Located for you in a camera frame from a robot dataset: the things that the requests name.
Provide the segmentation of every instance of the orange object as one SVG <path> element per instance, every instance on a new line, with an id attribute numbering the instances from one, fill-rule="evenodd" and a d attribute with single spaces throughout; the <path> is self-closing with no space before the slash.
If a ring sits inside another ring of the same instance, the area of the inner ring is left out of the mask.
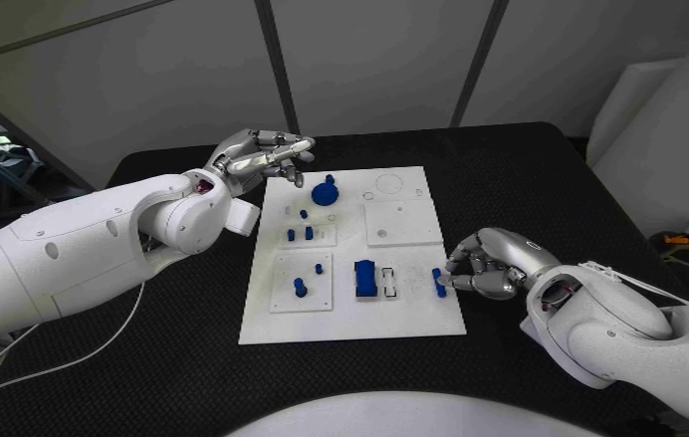
<path id="1" fill-rule="evenodd" d="M 665 243 L 668 245 L 689 245 L 689 238 L 686 236 L 669 236 L 665 237 Z"/>

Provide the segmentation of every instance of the robotic hand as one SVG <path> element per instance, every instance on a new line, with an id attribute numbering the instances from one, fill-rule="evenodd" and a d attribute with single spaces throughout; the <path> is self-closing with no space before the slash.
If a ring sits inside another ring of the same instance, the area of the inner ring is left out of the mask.
<path id="1" fill-rule="evenodd" d="M 525 288 L 521 328 L 570 375 L 597 389 L 632 382 L 689 417 L 689 307 L 656 308 L 623 282 L 689 302 L 594 262 L 563 265 L 501 228 L 485 228 L 460 243 L 447 270 L 467 258 L 475 274 L 441 275 L 439 283 L 499 301 Z"/>
<path id="2" fill-rule="evenodd" d="M 0 333 L 108 301 L 206 250 L 222 228 L 248 236 L 260 210 L 235 197 L 264 176 L 302 187 L 292 158 L 313 160 L 315 143 L 244 130 L 218 146 L 204 169 L 58 203 L 0 229 Z"/>

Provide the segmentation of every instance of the blue object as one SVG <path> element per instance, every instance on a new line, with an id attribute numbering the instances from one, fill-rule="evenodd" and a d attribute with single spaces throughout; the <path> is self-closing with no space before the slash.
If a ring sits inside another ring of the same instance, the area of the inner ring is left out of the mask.
<path id="1" fill-rule="evenodd" d="M 341 196 L 341 192 L 338 191 L 338 187 L 335 186 L 335 178 L 333 175 L 326 176 L 326 182 L 312 190 L 312 200 L 320 206 L 329 206 L 338 201 L 338 197 Z"/>
<path id="2" fill-rule="evenodd" d="M 356 272 L 356 296 L 378 296 L 377 287 L 377 264 L 374 261 L 364 260 L 355 263 Z"/>
<path id="3" fill-rule="evenodd" d="M 302 280 L 302 278 L 297 278 L 294 280 L 294 294 L 297 295 L 297 298 L 303 298 L 307 293 L 309 293 L 309 290 L 306 289 L 306 286 L 304 286 L 304 280 Z"/>
<path id="4" fill-rule="evenodd" d="M 444 298 L 449 295 L 449 290 L 443 285 L 439 284 L 439 278 L 441 277 L 443 273 L 440 268 L 434 268 L 434 283 L 436 283 L 436 290 L 439 291 L 439 298 Z"/>

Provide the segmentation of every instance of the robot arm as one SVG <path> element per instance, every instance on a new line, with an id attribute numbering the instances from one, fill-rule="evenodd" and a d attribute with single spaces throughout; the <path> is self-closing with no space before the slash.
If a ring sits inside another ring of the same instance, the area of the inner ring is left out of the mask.
<path id="1" fill-rule="evenodd" d="M 499 228 L 463 241 L 449 271 L 467 258 L 475 274 L 443 275 L 439 283 L 495 300 L 525 288 L 521 328 L 570 375 L 597 389 L 632 382 L 689 417 L 688 306 L 661 310 L 624 282 L 672 295 L 593 262 L 563 265 L 537 243 Z"/>
<path id="2" fill-rule="evenodd" d="M 260 210 L 235 197 L 263 176 L 303 186 L 290 158 L 313 138 L 244 130 L 204 169 L 163 175 L 39 209 L 0 229 L 0 333 L 108 301 L 201 253 L 222 228 L 248 236 Z M 143 246 L 140 232 L 159 246 Z"/>

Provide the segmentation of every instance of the black table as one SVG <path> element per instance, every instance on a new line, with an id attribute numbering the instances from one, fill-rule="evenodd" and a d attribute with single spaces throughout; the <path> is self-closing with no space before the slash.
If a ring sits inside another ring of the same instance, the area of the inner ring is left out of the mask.
<path id="1" fill-rule="evenodd" d="M 593 259 L 688 297 L 552 125 L 317 141 L 304 171 L 424 165 L 449 252 L 480 228 L 501 226 L 564 263 Z M 202 166 L 212 150 L 129 156 L 111 186 Z M 243 198 L 261 205 L 263 193 L 261 186 Z M 519 330 L 524 299 L 498 303 L 462 294 L 466 336 L 238 346 L 254 244 L 255 231 L 250 238 L 224 232 L 202 255 L 150 281 L 133 322 L 101 354 L 0 390 L 3 435 L 221 435 L 303 401 L 385 389 L 483 397 L 614 434 L 665 409 L 635 386 L 619 382 L 594 390 L 565 374 Z M 10 353 L 0 379 L 95 349 L 137 293 L 45 324 Z"/>

